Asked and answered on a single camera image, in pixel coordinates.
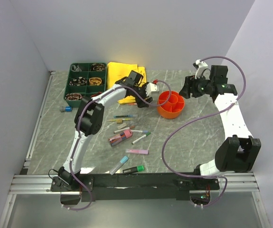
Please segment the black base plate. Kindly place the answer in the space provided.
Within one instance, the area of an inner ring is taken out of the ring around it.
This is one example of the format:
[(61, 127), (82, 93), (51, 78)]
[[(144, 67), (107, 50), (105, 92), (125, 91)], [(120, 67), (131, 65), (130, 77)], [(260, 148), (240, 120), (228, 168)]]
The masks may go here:
[(216, 179), (186, 178), (174, 173), (81, 174), (93, 200), (189, 200), (192, 191), (219, 190)]

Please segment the dark brown rolled tie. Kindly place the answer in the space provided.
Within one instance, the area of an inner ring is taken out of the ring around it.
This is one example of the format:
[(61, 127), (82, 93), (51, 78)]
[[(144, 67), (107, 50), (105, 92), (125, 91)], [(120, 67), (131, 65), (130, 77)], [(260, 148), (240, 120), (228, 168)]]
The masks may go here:
[(106, 70), (106, 65), (103, 63), (93, 63), (90, 67), (90, 71), (101, 72)]

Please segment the yellow pencil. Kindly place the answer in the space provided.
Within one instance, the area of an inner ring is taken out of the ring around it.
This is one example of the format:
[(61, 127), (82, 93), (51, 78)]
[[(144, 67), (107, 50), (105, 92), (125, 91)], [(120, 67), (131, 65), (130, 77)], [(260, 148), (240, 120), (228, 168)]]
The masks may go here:
[(108, 122), (117, 122), (119, 120), (122, 120), (122, 121), (130, 121), (130, 120), (133, 120), (133, 118), (117, 118), (117, 119), (110, 119), (110, 120), (107, 120)]

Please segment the green compartment tray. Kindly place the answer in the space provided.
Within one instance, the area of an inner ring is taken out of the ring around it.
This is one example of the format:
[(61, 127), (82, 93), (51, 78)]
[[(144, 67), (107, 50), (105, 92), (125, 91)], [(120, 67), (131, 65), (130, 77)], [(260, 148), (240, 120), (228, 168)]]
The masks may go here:
[(83, 97), (93, 97), (104, 92), (106, 78), (105, 63), (72, 63), (64, 92), (67, 105), (78, 108)]

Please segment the black white rolled tie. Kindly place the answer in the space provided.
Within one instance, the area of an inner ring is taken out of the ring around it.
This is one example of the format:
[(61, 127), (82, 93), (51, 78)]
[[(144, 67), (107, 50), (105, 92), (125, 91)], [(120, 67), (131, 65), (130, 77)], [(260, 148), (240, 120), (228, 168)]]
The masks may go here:
[(73, 78), (69, 81), (70, 86), (85, 86), (87, 85), (87, 79), (84, 77)]

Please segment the beige eraser block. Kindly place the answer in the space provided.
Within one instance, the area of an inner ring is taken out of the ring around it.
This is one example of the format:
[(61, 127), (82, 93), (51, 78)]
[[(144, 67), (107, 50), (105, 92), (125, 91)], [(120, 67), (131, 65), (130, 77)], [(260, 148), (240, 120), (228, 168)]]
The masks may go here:
[(126, 128), (127, 124), (126, 123), (122, 123), (121, 125), (117, 126), (118, 130)]

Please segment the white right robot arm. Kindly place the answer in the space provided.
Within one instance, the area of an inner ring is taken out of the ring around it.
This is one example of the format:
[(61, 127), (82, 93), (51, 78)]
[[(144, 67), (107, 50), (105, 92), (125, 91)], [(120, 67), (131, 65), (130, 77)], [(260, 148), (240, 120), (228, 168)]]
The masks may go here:
[(199, 60), (193, 65), (196, 73), (185, 78), (179, 95), (186, 99), (209, 95), (220, 112), (225, 133), (214, 159), (198, 165), (200, 173), (192, 178), (194, 187), (203, 189), (209, 184), (208, 176), (250, 171), (261, 149), (261, 141), (252, 136), (244, 122), (237, 90), (227, 82), (227, 66), (208, 66)]

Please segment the white marker blue cap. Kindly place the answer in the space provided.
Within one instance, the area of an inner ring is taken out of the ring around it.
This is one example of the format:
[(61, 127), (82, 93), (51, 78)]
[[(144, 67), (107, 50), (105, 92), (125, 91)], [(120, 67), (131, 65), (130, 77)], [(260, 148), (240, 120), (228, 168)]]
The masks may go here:
[(148, 133), (148, 130), (130, 130), (132, 133)]

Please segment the black green highlighter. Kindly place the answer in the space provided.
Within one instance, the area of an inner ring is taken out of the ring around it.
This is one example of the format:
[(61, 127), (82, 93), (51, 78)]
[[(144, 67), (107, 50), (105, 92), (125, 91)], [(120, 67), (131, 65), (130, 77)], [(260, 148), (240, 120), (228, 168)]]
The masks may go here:
[(122, 173), (123, 174), (132, 174), (132, 173), (137, 173), (137, 172), (141, 172), (141, 171), (144, 171), (144, 166), (143, 165), (125, 169), (125, 170), (122, 171)]

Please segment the grey rolled item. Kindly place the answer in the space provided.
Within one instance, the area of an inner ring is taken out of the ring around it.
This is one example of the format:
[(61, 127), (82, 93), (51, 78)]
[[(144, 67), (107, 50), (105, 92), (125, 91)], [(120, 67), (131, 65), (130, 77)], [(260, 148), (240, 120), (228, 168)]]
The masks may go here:
[(71, 65), (72, 72), (82, 72), (82, 69), (79, 65)]

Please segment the yellow black rolled tie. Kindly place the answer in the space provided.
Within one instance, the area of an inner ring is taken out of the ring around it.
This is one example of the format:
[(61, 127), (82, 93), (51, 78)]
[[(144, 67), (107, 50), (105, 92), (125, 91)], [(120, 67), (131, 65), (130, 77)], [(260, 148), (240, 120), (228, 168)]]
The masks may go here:
[(91, 77), (88, 79), (90, 86), (100, 86), (103, 83), (103, 80), (99, 77)]

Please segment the blue grey cylinder object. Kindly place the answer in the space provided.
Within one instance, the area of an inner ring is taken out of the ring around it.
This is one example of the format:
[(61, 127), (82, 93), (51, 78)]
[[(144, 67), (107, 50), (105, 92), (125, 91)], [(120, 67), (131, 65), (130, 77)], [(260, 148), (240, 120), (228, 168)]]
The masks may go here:
[(71, 112), (72, 111), (72, 107), (70, 107), (70, 106), (61, 106), (60, 108), (59, 108), (59, 111), (60, 112)]

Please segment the orange round divided container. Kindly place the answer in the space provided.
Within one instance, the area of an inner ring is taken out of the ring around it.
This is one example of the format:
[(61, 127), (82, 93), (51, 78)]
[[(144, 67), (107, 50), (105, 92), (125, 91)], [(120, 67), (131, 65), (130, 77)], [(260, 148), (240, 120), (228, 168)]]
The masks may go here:
[(176, 91), (171, 91), (169, 100), (162, 106), (157, 107), (157, 111), (163, 118), (175, 119), (184, 109), (185, 101)]

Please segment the dark blue pen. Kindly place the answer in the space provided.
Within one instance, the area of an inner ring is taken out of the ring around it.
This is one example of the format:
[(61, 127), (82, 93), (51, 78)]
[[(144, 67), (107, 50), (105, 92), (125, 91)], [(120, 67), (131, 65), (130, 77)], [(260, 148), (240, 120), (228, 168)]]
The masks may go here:
[(114, 118), (135, 118), (138, 117), (137, 114), (126, 114), (126, 115), (114, 115)]

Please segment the yellow folded cloth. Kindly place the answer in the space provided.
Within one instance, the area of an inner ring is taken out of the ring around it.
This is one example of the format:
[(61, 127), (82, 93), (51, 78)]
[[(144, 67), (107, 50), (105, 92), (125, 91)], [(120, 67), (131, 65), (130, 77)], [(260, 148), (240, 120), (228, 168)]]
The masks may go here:
[[(137, 64), (109, 62), (107, 64), (106, 89), (109, 90), (116, 81), (124, 78), (125, 76), (128, 76), (131, 71), (135, 71), (143, 76), (140, 86), (144, 85), (147, 82), (145, 67), (138, 66)], [(119, 103), (120, 105), (136, 103), (136, 100), (133, 96), (128, 96), (120, 100), (115, 100), (116, 98), (119, 98), (119, 96), (117, 95), (118, 92), (119, 90), (117, 90), (116, 93), (112, 93), (104, 98), (104, 100), (110, 100), (106, 103), (107, 105), (112, 105), (115, 102)]]

